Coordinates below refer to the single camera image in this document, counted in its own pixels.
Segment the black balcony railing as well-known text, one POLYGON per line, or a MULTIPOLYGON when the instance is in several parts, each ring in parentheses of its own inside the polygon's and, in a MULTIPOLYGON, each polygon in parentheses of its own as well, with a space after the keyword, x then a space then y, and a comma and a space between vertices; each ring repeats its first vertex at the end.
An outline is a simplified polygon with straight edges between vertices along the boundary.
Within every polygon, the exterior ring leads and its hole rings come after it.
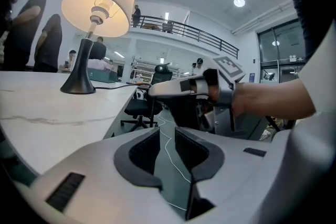
POLYGON ((187 24, 154 16, 141 15, 136 26, 142 29, 156 30, 176 34, 209 45, 219 51, 238 59, 239 49, 223 39, 187 24))

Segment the green box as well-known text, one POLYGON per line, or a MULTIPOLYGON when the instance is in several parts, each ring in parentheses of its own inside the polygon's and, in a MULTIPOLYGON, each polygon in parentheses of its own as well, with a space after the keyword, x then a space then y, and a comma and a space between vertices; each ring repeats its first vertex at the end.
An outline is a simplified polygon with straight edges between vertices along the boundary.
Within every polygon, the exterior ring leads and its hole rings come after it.
POLYGON ((112 70, 98 70, 88 68, 87 73, 91 81, 98 81, 103 83, 115 83, 118 81, 118 75, 112 70))

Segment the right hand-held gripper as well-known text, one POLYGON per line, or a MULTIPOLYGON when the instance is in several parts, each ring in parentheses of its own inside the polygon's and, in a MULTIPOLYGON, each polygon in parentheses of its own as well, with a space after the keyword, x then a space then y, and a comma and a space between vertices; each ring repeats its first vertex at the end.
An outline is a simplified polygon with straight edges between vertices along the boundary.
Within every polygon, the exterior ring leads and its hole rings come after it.
POLYGON ((157 83, 150 87, 149 96, 163 102, 179 127, 204 129, 216 135, 239 139, 259 139, 263 133, 262 117, 232 111, 237 84, 245 76, 241 66, 228 56, 207 60, 208 69, 202 76, 192 76, 157 83), (209 86, 219 87, 217 102, 208 96, 209 86), (202 102, 210 107, 202 114, 202 102))

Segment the person's right hand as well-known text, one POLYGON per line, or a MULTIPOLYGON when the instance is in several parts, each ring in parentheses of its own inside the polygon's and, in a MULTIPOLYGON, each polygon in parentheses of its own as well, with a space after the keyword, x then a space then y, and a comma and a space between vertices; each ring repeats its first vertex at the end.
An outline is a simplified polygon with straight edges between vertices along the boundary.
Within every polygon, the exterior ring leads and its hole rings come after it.
POLYGON ((217 102, 218 100, 218 97, 219 97, 219 87, 218 86, 209 86, 208 87, 208 96, 209 96, 209 99, 212 101, 212 102, 217 102))

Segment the white marble table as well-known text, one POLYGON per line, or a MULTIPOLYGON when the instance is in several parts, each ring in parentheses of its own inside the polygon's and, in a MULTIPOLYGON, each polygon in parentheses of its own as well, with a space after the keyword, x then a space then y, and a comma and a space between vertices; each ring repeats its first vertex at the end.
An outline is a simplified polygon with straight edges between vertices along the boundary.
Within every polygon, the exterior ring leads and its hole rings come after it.
POLYGON ((0 71, 0 128, 18 158, 41 175, 79 148, 112 135, 136 86, 95 82, 65 94, 66 73, 0 71))

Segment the person's black and white shirt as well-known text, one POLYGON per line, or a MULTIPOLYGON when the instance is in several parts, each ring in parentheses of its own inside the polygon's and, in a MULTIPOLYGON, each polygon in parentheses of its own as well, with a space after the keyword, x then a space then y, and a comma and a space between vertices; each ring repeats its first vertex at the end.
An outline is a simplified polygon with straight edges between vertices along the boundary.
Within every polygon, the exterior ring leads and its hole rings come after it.
MULTIPOLYGON (((293 5, 303 32, 305 61, 309 63, 336 17, 336 11, 333 6, 325 12, 322 11, 322 0, 293 0, 293 5)), ((336 202, 329 200, 335 196, 336 155, 326 174, 318 180, 303 202, 281 224, 317 224, 322 220, 322 217, 317 215, 319 210, 326 210, 323 216, 332 217, 332 223, 335 223, 336 202)))

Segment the table lamp with white shade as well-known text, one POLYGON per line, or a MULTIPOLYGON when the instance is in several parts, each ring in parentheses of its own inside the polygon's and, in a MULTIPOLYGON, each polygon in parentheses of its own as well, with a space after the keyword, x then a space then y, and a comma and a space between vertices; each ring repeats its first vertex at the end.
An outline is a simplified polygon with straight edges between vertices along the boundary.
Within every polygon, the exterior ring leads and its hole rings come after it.
POLYGON ((93 94, 87 64, 93 34, 102 37, 120 37, 130 28, 134 0, 62 0, 61 11, 67 21, 86 33, 81 40, 74 68, 60 88, 67 94, 93 94))

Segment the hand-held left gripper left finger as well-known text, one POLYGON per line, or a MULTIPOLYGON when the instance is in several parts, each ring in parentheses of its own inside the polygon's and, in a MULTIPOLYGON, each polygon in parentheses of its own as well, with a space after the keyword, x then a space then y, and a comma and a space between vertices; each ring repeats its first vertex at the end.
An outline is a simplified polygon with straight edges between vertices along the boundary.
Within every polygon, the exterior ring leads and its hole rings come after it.
POLYGON ((83 146, 40 175, 16 183, 47 224, 183 224, 149 168, 160 151, 157 127, 83 146))

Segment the black office chair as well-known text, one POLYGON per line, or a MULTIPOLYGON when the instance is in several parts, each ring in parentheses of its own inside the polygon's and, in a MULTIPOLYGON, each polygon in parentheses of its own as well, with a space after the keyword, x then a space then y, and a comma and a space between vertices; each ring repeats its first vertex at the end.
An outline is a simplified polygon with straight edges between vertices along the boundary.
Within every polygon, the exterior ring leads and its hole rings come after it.
POLYGON ((171 80, 173 72, 169 70, 168 65, 168 63, 157 65, 150 84, 142 84, 138 87, 139 90, 144 91, 144 98, 139 99, 137 93, 135 93, 128 103, 124 112, 132 116, 134 120, 121 120, 120 125, 124 126, 126 123, 134 124, 129 132, 133 132, 139 127, 146 129, 148 125, 149 127, 158 127, 158 123, 154 122, 154 116, 158 115, 163 110, 163 107, 158 100, 149 96, 148 92, 151 86, 171 80))

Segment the storage shelving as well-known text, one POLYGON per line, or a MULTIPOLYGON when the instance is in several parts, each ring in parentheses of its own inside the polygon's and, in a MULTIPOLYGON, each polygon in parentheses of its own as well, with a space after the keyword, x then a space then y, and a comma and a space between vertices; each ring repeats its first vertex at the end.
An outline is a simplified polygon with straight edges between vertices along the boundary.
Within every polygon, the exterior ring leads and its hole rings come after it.
MULTIPOLYGON (((157 65, 157 63, 137 60, 132 67, 132 71, 134 71, 132 78, 137 77, 149 82, 153 78, 157 65)), ((171 63, 166 63, 165 65, 167 65, 169 71, 173 73, 172 80, 180 77, 181 73, 179 68, 173 67, 171 63)))

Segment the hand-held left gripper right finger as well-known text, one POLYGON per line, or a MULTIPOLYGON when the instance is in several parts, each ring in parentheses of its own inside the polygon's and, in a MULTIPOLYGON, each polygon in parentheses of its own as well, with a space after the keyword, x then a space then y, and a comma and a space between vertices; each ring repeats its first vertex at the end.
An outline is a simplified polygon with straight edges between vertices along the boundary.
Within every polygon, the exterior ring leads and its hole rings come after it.
POLYGON ((185 224, 264 224, 262 198, 247 182, 269 144, 175 128, 175 149, 191 176, 185 224))

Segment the person's right forearm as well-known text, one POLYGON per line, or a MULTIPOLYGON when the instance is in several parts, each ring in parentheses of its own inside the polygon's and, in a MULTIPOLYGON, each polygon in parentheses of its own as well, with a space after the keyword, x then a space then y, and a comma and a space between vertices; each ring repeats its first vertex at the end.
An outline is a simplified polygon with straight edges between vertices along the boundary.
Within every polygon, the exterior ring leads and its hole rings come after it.
POLYGON ((235 116, 251 113, 280 119, 299 120, 315 114, 316 109, 300 79, 267 85, 239 83, 232 101, 235 116))

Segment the white ceiling pipes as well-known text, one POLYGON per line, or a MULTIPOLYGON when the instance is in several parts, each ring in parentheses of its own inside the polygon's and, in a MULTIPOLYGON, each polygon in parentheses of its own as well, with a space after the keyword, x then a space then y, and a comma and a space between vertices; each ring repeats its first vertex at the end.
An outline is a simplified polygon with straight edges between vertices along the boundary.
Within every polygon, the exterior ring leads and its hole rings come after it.
POLYGON ((277 5, 276 7, 273 7, 269 10, 267 10, 266 12, 262 13, 261 15, 258 15, 257 17, 255 17, 254 19, 248 21, 247 23, 243 24, 242 26, 238 27, 235 30, 232 30, 231 33, 233 35, 238 35, 240 33, 243 33, 255 26, 257 26, 258 24, 266 21, 269 18, 274 17, 277 14, 280 14, 288 9, 293 8, 293 1, 292 0, 288 0, 285 1, 279 5, 277 5))

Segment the glass entrance door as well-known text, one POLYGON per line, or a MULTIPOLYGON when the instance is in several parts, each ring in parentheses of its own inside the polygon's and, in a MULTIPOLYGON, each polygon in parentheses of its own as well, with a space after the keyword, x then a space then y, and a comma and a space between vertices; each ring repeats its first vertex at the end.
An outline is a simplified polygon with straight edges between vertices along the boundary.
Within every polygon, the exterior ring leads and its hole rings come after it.
POLYGON ((303 32, 297 19, 258 34, 260 83, 276 84, 298 78, 306 63, 303 32), (289 56, 305 57, 305 62, 290 62, 289 56))

